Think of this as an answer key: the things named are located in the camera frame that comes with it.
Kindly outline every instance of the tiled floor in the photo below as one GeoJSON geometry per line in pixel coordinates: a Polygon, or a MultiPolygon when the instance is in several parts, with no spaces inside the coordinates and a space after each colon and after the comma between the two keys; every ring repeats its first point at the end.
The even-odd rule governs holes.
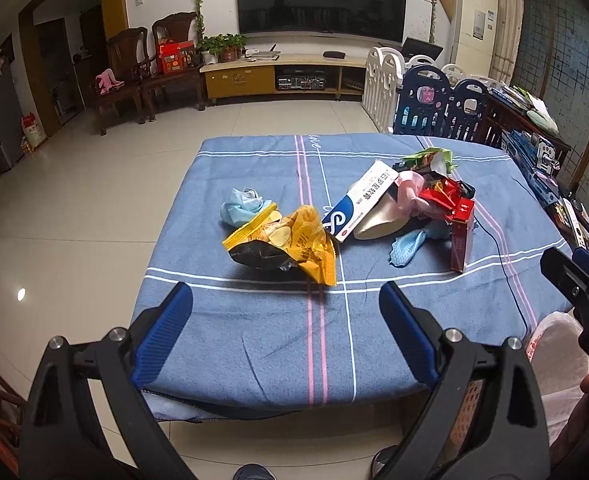
{"type": "MultiPolygon", "coordinates": [[[[129,324],[155,241],[204,139],[373,131],[355,102],[181,108],[155,123],[120,124],[106,137],[95,133],[91,114],[73,118],[0,177],[1,374],[27,396],[50,337],[84,342],[129,324]]],[[[111,449],[131,462],[101,384],[91,388],[111,449]]],[[[280,480],[363,480],[372,455],[399,442],[399,419],[392,402],[162,426],[200,479],[228,479],[239,465],[259,462],[280,480]]]]}

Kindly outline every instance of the red box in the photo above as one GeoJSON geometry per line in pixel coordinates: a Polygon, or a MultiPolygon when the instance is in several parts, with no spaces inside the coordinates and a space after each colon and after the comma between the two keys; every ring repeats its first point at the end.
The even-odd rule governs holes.
{"type": "Polygon", "coordinates": [[[452,217],[453,248],[450,260],[452,270],[463,272],[473,250],[475,228],[475,201],[461,198],[452,217]]]}
{"type": "Polygon", "coordinates": [[[181,72],[194,61],[194,41],[162,43],[159,45],[159,61],[164,74],[181,72]]]}

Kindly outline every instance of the curtain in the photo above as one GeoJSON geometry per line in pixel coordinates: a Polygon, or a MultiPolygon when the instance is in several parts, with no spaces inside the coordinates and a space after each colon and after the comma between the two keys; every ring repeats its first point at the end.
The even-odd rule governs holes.
{"type": "Polygon", "coordinates": [[[497,14],[498,26],[490,77],[510,84],[521,38],[524,0],[499,0],[497,14]]]}

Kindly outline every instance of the wooden door frame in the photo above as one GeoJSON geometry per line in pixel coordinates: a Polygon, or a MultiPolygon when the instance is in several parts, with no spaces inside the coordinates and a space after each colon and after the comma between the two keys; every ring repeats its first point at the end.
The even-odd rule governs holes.
{"type": "Polygon", "coordinates": [[[77,81],[77,75],[74,71],[74,63],[72,62],[72,53],[70,52],[70,45],[68,44],[68,33],[65,29],[65,18],[56,18],[55,20],[50,20],[48,22],[43,22],[43,23],[39,23],[36,25],[36,29],[39,30],[39,27],[45,25],[46,23],[54,23],[57,22],[58,26],[57,28],[61,29],[61,32],[63,32],[63,39],[65,40],[63,43],[63,48],[65,50],[65,63],[66,63],[66,69],[68,71],[68,74],[71,75],[74,80],[71,81],[72,87],[70,88],[70,90],[72,91],[72,98],[74,99],[74,104],[77,107],[79,112],[82,112],[83,109],[85,108],[84,103],[83,103],[83,97],[81,96],[81,89],[79,89],[79,82],[77,81]]]}
{"type": "Polygon", "coordinates": [[[18,14],[18,31],[34,105],[44,132],[48,137],[52,137],[59,130],[61,124],[47,90],[46,69],[39,51],[39,35],[34,24],[34,10],[44,1],[46,0],[32,0],[24,7],[18,14]]]}

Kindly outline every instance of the blue glove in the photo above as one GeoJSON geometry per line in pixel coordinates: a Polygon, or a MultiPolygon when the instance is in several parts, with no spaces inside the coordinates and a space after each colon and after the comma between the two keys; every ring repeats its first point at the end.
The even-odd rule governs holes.
{"type": "Polygon", "coordinates": [[[243,191],[233,189],[230,198],[223,202],[219,215],[226,224],[241,227],[271,203],[270,200],[263,200],[254,189],[249,187],[243,191]]]}
{"type": "Polygon", "coordinates": [[[445,221],[433,220],[422,229],[415,229],[397,238],[393,243],[393,250],[390,252],[390,263],[395,267],[405,267],[426,241],[426,238],[446,240],[451,234],[452,229],[445,221]]]}

